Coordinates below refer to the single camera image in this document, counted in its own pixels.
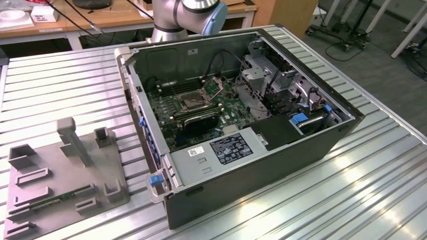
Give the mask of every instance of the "sticker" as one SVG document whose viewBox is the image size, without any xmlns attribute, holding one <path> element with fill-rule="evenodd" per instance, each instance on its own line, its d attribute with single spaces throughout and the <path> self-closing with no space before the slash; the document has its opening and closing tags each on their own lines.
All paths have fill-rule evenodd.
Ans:
<svg viewBox="0 0 427 240">
<path fill-rule="evenodd" d="M 198 48 L 196 49 L 190 49 L 188 50 L 188 55 L 195 55 L 195 54 L 198 54 L 198 52 L 199 52 Z"/>
<path fill-rule="evenodd" d="M 194 149 L 190 149 L 188 150 L 188 153 L 190 153 L 190 157 L 198 155 L 198 154 L 202 154 L 204 153 L 206 151 L 203 150 L 203 147 L 202 146 L 198 146 L 196 148 Z"/>
<path fill-rule="evenodd" d="M 40 33 L 59 32 L 59 31 L 63 31 L 63 29 L 62 28 L 51 28 L 51 29 L 39 30 Z"/>
<path fill-rule="evenodd" d="M 254 152 L 240 133 L 210 143 L 222 164 L 230 164 Z"/>
</svg>

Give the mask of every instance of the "barcode sticker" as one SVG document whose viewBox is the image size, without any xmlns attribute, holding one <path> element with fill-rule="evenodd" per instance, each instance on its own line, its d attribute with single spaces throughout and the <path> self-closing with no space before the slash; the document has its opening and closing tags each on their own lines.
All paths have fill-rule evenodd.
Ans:
<svg viewBox="0 0 427 240">
<path fill-rule="evenodd" d="M 204 153 L 206 151 L 203 150 L 203 147 L 202 146 L 198 146 L 196 148 L 194 149 L 190 149 L 188 150 L 188 153 L 190 153 L 190 157 L 198 155 L 198 154 L 202 154 Z"/>
<path fill-rule="evenodd" d="M 62 28 L 51 28 L 51 29 L 39 30 L 40 33 L 59 32 L 59 31 L 63 31 L 63 29 Z"/>
</svg>

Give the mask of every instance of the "blue latch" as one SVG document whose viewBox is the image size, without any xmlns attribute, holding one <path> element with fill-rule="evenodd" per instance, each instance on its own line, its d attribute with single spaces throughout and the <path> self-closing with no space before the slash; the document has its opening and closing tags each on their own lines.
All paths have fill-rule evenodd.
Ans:
<svg viewBox="0 0 427 240">
<path fill-rule="evenodd" d="M 146 120 L 143 116 L 139 118 L 139 126 L 140 127 L 146 126 Z"/>
<path fill-rule="evenodd" d="M 324 105 L 324 110 L 330 113 L 332 111 L 332 107 L 330 105 Z"/>
<path fill-rule="evenodd" d="M 164 182 L 162 174 L 150 177 L 151 186 L 156 186 Z"/>
<path fill-rule="evenodd" d="M 304 113 L 295 114 L 291 118 L 292 123 L 296 125 L 308 120 L 308 117 Z"/>
</svg>

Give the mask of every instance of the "desk leg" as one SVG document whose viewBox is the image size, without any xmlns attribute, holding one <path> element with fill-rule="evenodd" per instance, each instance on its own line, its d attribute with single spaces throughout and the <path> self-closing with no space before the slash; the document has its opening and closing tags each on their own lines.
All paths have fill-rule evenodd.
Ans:
<svg viewBox="0 0 427 240">
<path fill-rule="evenodd" d="M 399 54 L 402 53 L 403 49 L 406 49 L 406 47 L 409 46 L 413 38 L 415 37 L 415 35 L 419 33 L 419 31 L 422 30 L 422 27 L 425 26 L 425 24 L 427 23 L 427 13 L 425 14 L 425 16 L 422 17 L 422 19 L 419 20 L 418 24 L 415 25 L 413 31 L 407 34 L 403 42 L 401 43 L 401 45 L 398 46 L 398 48 L 395 49 L 394 53 L 391 54 L 391 57 L 395 59 Z"/>
<path fill-rule="evenodd" d="M 82 50 L 83 46 L 82 46 L 82 42 L 80 42 L 80 34 L 78 31 L 70 31 L 66 32 L 66 37 L 68 39 L 70 45 L 71 45 L 71 49 L 72 50 Z"/>
<path fill-rule="evenodd" d="M 411 21 L 409 22 L 406 28 L 403 29 L 403 32 L 409 32 L 411 27 L 414 26 L 415 22 L 421 19 L 421 16 L 423 15 L 425 11 L 427 9 L 427 2 L 425 3 L 425 5 L 422 6 L 422 8 L 419 9 L 418 13 L 415 14 L 415 16 L 413 17 Z"/>
<path fill-rule="evenodd" d="M 244 14 L 244 19 L 243 19 L 243 23 L 242 23 L 243 29 L 252 27 L 254 15 L 255 15 L 255 11 L 248 11 Z"/>
<path fill-rule="evenodd" d="M 391 1 L 392 1 L 392 0 L 386 0 L 384 3 L 382 4 L 380 9 L 379 9 L 379 11 L 378 11 L 378 13 L 376 13 L 376 15 L 375 15 L 375 17 L 374 17 L 374 20 L 371 21 L 371 23 L 370 23 L 370 25 L 368 25 L 368 27 L 367 27 L 367 29 L 366 29 L 366 32 L 367 32 L 368 34 L 372 32 L 376 24 L 379 23 L 379 20 L 380 20 L 383 14 L 384 14 L 384 12 L 386 12 L 386 9 L 387 9 L 388 4 L 390 4 Z"/>
</svg>

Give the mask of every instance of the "wooden desk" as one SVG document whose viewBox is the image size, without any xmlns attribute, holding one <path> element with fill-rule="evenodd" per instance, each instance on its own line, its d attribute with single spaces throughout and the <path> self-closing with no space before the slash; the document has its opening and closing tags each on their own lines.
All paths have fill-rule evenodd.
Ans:
<svg viewBox="0 0 427 240">
<path fill-rule="evenodd" d="M 63 0 L 55 1 L 55 6 L 83 29 L 91 34 L 98 34 L 90 23 Z M 138 9 L 126 0 L 114 0 L 111 7 L 95 10 L 92 13 L 88 13 L 87 9 L 79 7 L 76 9 L 106 33 L 147 29 L 155 26 L 154 21 L 143 18 Z M 256 10 L 255 5 L 248 6 L 244 3 L 231 5 L 227 19 L 243 18 L 242 28 L 250 28 Z M 59 16 L 58 22 L 35 23 L 35 27 L 0 32 L 0 45 L 67 38 L 72 50 L 82 50 L 80 36 L 84 35 L 88 34 L 80 31 L 63 16 Z"/>
</svg>

